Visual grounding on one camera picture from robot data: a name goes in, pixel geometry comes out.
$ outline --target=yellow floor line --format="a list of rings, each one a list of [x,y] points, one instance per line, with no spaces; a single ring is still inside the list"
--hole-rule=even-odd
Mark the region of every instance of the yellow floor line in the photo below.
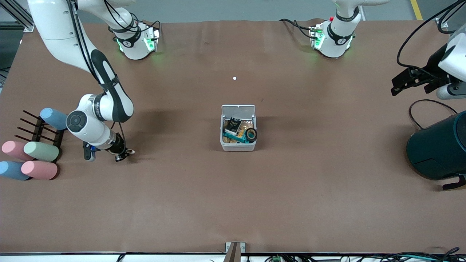
[[[421,10],[419,10],[418,2],[416,0],[411,0],[412,9],[416,15],[417,20],[422,20]]]

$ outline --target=pink cup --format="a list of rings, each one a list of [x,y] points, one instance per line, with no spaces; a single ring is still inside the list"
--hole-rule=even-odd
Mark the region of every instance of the pink cup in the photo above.
[[[31,161],[34,158],[24,152],[23,149],[25,145],[26,144],[23,142],[7,141],[3,144],[1,150],[10,157],[24,161]]]
[[[21,166],[21,172],[35,179],[49,180],[57,175],[58,167],[54,163],[28,161]]]

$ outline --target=table surface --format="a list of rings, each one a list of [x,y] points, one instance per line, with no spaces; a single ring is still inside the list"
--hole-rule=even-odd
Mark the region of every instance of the table surface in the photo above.
[[[207,252],[226,241],[251,252],[466,248],[466,191],[439,192],[442,182],[416,174],[404,155],[416,130],[408,107],[434,94],[390,94],[403,70],[398,48],[419,23],[361,22],[339,59],[281,22],[164,24],[159,52],[141,61],[118,51],[106,25],[86,24],[134,101],[123,126],[137,153],[86,162],[66,133],[55,180],[1,178],[0,252]],[[422,66],[445,41],[429,24],[402,61]],[[22,110],[70,112],[99,92],[25,34],[0,96],[0,142],[21,132]],[[256,105],[254,152],[222,151],[223,104]],[[424,103],[413,114],[427,125],[448,111]]]

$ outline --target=container lid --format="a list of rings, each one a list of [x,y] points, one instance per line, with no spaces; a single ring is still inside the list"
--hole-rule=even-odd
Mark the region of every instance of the container lid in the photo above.
[[[253,104],[224,104],[222,115],[230,119],[252,119],[256,114],[256,106]]]

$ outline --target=white plastic box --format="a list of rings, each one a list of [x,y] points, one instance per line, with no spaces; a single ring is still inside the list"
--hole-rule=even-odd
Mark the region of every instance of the white plastic box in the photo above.
[[[257,130],[256,122],[256,106],[253,104],[224,104],[222,105],[222,117],[220,119],[220,144],[222,144],[223,150],[228,152],[249,152],[254,150],[256,142],[250,144],[244,143],[224,143],[223,142],[223,123],[230,120],[232,117],[241,120],[252,120],[254,128]]]

